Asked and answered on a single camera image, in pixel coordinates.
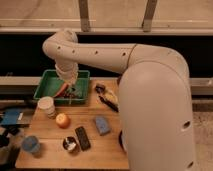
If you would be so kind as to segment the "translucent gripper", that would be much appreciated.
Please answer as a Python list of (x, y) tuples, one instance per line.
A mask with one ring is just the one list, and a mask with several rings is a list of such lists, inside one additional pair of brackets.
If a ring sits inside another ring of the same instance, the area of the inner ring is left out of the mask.
[(78, 71), (77, 70), (61, 71), (60, 77), (69, 86), (74, 86), (78, 78)]

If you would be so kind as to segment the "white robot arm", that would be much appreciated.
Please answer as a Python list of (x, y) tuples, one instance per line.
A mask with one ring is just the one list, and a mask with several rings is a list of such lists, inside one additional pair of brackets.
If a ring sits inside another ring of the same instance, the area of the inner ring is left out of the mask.
[(46, 39), (43, 51), (65, 82), (75, 63), (121, 75), (119, 116), (131, 171), (196, 171), (189, 69), (179, 52), (143, 44), (80, 43), (68, 29)]

